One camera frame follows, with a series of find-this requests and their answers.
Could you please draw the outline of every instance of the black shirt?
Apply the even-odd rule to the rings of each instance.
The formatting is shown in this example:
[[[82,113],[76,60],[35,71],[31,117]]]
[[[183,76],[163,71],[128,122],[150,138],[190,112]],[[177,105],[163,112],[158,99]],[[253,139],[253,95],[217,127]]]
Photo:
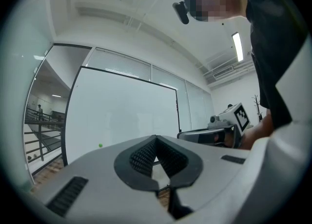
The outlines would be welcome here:
[[[248,0],[252,58],[260,87],[260,105],[270,109],[275,128],[291,122],[275,85],[299,52],[307,30],[291,0]]]

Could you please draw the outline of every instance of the forearm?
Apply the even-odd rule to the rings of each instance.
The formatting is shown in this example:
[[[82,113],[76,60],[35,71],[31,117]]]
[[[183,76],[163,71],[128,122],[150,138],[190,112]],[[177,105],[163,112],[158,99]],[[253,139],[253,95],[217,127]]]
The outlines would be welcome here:
[[[256,140],[262,137],[270,136],[273,131],[274,127],[272,117],[271,114],[268,114],[257,126],[246,131],[246,133],[243,135],[240,149],[251,149]]]

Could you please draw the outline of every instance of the floor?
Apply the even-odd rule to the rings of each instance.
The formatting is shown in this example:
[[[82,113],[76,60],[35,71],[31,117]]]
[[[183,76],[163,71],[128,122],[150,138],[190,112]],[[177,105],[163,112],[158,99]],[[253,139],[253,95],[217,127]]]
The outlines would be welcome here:
[[[47,165],[42,171],[34,176],[35,186],[32,188],[31,192],[36,192],[42,185],[44,185],[48,180],[52,179],[57,172],[64,168],[64,163],[62,156],[57,158],[55,161]],[[169,205],[170,190],[165,189],[160,191],[158,194],[158,200],[160,204],[168,209]]]

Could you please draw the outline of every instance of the man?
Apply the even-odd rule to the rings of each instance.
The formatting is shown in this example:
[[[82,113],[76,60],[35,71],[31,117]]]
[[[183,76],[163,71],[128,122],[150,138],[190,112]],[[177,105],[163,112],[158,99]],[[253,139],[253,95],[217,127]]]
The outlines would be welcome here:
[[[267,108],[262,122],[243,136],[241,148],[291,122],[275,85],[287,70],[307,36],[307,28],[291,0],[185,0],[200,21],[245,17],[251,23],[252,58],[256,68],[260,105]],[[226,138],[227,146],[233,140]]]
[[[41,105],[40,104],[38,104],[38,107],[39,107],[39,109],[38,109],[38,120],[39,121],[43,121],[43,109],[41,109]]]

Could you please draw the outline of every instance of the metal railing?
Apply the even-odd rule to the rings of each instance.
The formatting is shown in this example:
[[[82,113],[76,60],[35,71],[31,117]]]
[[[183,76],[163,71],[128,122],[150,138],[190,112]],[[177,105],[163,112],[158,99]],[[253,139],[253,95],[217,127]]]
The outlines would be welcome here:
[[[60,130],[59,125],[55,124],[59,122],[57,119],[53,118],[53,116],[40,113],[31,108],[26,108],[25,120],[28,121],[41,121],[44,122],[42,126],[47,127],[49,129]]]
[[[25,145],[30,144],[30,143],[37,143],[37,142],[39,143],[39,148],[28,150],[26,152],[26,154],[29,154],[29,153],[32,153],[32,152],[35,152],[35,151],[38,151],[38,150],[40,151],[40,155],[36,156],[36,157],[34,157],[34,158],[30,159],[30,160],[28,160],[28,163],[31,163],[31,162],[39,159],[39,158],[41,158],[41,160],[44,161],[44,155],[49,154],[50,152],[60,148],[60,146],[58,146],[58,147],[56,147],[56,148],[54,148],[52,150],[49,150],[46,153],[43,153],[43,151],[42,151],[43,148],[47,148],[47,147],[49,147],[51,145],[54,145],[56,143],[61,143],[61,141],[62,141],[62,133],[63,133],[63,125],[64,125],[63,122],[43,122],[43,121],[25,120],[25,124],[36,124],[36,125],[38,125],[38,131],[24,132],[25,135],[27,135],[27,134],[35,134],[37,136],[37,138],[38,138],[38,140],[25,142]],[[53,125],[57,125],[58,129],[60,130],[60,134],[59,135],[55,135],[55,136],[51,136],[51,137],[47,137],[47,138],[42,138],[41,137],[42,133],[55,131],[55,130],[44,130],[44,131],[42,131],[41,130],[42,126],[47,125],[47,124],[48,125],[52,125],[52,124]],[[57,141],[57,142],[50,143],[48,145],[42,146],[42,141],[48,140],[48,139],[52,139],[52,138],[56,138],[56,137],[61,137],[61,140]]]

